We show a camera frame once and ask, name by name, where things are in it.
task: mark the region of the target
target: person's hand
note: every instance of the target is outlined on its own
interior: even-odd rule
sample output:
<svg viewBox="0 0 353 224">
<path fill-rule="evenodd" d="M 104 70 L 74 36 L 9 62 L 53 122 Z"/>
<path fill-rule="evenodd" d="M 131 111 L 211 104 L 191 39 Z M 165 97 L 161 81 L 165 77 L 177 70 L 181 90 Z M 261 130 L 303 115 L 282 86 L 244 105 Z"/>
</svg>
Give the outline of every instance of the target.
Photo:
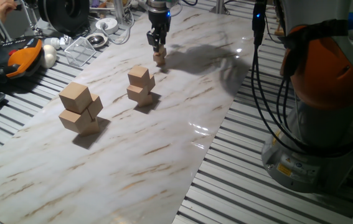
<svg viewBox="0 0 353 224">
<path fill-rule="evenodd" d="M 4 22 L 6 20 L 7 15 L 15 10 L 17 4 L 14 0 L 0 0 L 0 20 Z"/>
</svg>

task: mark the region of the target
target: stacked wooden blocks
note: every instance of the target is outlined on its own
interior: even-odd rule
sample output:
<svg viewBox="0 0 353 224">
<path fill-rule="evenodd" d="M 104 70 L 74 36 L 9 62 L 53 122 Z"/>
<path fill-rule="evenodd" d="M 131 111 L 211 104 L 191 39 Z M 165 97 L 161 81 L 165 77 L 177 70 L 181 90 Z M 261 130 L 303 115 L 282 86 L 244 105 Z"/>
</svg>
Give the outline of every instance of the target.
<svg viewBox="0 0 353 224">
<path fill-rule="evenodd" d="M 158 66 L 165 65 L 166 48 L 163 44 L 159 46 L 159 51 L 153 55 L 153 60 L 157 62 Z"/>
<path fill-rule="evenodd" d="M 152 104 L 151 90 L 156 85 L 154 75 L 150 75 L 147 68 L 134 66 L 128 73 L 128 78 L 131 84 L 126 89 L 128 98 L 138 102 L 140 107 Z"/>
<path fill-rule="evenodd" d="M 100 132 L 96 117 L 103 105 L 98 95 L 91 94 L 87 86 L 72 82 L 59 97 L 65 107 L 59 116 L 65 128 L 81 136 Z"/>
</svg>

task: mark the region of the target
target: white marble surface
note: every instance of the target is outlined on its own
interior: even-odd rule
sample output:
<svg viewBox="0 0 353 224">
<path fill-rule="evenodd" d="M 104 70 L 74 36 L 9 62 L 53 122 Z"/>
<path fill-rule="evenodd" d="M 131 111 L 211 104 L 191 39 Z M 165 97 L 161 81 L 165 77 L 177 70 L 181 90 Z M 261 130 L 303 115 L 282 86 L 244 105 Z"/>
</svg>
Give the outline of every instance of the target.
<svg viewBox="0 0 353 224">
<path fill-rule="evenodd" d="M 142 16 L 127 44 L 111 45 L 75 80 L 100 95 L 100 135 L 66 130 L 56 97 L 0 150 L 0 221 L 173 221 L 248 72 L 252 32 L 249 20 L 185 7 L 172 18 L 167 64 L 158 68 L 150 28 Z M 161 97 L 149 113 L 126 96 L 134 65 L 156 79 Z"/>
</svg>

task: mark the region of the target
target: yellow warning label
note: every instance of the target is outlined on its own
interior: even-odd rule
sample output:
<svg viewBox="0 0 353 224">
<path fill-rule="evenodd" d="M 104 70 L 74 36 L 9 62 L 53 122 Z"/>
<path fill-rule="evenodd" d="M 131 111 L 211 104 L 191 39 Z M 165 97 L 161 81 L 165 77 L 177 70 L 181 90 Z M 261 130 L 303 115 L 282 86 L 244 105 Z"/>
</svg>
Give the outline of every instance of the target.
<svg viewBox="0 0 353 224">
<path fill-rule="evenodd" d="M 276 136 L 278 137 L 279 134 L 280 134 L 280 130 L 276 132 Z M 277 142 L 276 138 L 273 138 L 272 146 L 274 146 L 276 142 Z"/>
<path fill-rule="evenodd" d="M 287 168 L 286 166 L 284 166 L 283 164 L 278 164 L 277 169 L 284 173 L 285 175 L 287 175 L 288 177 L 291 175 L 291 169 Z"/>
</svg>

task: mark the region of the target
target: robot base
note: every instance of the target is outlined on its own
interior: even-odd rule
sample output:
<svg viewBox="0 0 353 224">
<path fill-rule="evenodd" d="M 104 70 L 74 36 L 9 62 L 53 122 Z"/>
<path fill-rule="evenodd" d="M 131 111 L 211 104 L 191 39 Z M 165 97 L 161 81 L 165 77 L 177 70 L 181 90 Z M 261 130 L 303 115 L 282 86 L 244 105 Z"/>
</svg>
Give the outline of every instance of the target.
<svg viewBox="0 0 353 224">
<path fill-rule="evenodd" d="M 279 138 L 297 148 L 283 134 Z M 273 137 L 265 142 L 261 157 L 266 171 L 277 183 L 304 193 L 320 190 L 334 194 L 353 168 L 353 152 L 335 159 L 306 156 L 283 147 Z"/>
</svg>

